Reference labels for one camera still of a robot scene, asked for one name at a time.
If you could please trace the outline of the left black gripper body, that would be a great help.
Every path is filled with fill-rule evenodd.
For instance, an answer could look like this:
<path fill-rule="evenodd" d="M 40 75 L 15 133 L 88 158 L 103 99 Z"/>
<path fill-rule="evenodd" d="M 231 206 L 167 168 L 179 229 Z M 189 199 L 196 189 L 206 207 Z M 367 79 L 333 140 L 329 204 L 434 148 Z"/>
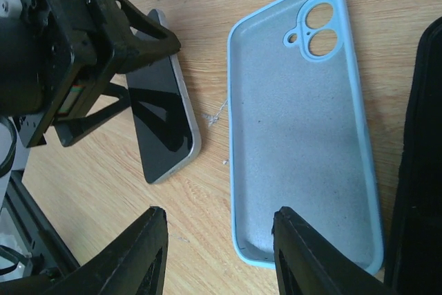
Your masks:
<path fill-rule="evenodd" d="M 94 26 L 84 1 L 25 0 L 22 17 L 43 53 L 37 75 L 42 105 L 35 113 L 17 117 L 21 142 L 32 148 L 45 144 L 50 126 L 88 116 L 114 73 L 97 65 L 89 36 Z"/>

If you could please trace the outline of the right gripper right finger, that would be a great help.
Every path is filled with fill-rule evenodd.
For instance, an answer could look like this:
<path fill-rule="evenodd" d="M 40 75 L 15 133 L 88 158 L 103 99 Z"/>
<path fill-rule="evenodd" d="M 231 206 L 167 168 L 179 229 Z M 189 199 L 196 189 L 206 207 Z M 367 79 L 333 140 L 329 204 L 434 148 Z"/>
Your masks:
<path fill-rule="evenodd" d="M 393 294 L 290 207 L 273 217 L 273 249 L 281 294 Z"/>

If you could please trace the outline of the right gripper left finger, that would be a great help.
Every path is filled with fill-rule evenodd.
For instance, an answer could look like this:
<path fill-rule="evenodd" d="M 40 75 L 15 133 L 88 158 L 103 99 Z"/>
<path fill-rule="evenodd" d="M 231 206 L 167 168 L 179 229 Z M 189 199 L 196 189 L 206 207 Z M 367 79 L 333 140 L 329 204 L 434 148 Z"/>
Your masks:
<path fill-rule="evenodd" d="M 151 207 L 96 257 L 46 294 L 162 294 L 169 245 L 166 212 Z"/>

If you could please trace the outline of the small black phone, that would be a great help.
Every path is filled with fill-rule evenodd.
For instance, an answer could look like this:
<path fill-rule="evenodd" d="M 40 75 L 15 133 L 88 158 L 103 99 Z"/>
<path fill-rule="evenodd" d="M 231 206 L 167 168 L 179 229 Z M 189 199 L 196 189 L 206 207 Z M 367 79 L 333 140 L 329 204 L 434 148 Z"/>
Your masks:
<path fill-rule="evenodd" d="M 126 76 L 144 178 L 158 184 L 198 156 L 202 138 L 176 54 Z"/>

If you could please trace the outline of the black phone case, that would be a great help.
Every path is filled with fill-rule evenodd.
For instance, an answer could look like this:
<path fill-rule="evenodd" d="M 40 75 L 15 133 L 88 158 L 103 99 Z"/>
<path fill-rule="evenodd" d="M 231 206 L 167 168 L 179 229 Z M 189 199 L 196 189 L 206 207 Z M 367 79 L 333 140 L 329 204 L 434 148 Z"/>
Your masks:
<path fill-rule="evenodd" d="M 441 293 L 441 20 L 422 34 L 405 115 L 384 283 Z"/>

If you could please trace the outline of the light blue phone case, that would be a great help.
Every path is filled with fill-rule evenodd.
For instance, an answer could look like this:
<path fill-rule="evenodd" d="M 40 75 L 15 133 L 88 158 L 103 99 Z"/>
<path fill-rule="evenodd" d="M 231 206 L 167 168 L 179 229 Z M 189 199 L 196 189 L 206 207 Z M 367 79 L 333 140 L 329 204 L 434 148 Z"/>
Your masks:
<path fill-rule="evenodd" d="M 290 207 L 369 274 L 383 264 L 376 173 L 345 0 L 276 0 L 227 41 L 231 233 L 274 268 L 273 216 Z"/>

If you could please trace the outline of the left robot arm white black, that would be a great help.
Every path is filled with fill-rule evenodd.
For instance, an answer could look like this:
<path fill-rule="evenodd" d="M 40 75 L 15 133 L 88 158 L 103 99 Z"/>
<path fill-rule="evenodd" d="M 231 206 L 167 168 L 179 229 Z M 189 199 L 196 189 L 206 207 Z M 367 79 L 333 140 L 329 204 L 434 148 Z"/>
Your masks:
<path fill-rule="evenodd" d="M 54 127 L 64 147 L 131 107 L 132 97 L 169 102 L 164 93 L 112 82 L 176 54 L 168 28 L 129 0 L 1 0 L 1 124 L 11 144 L 45 144 Z"/>

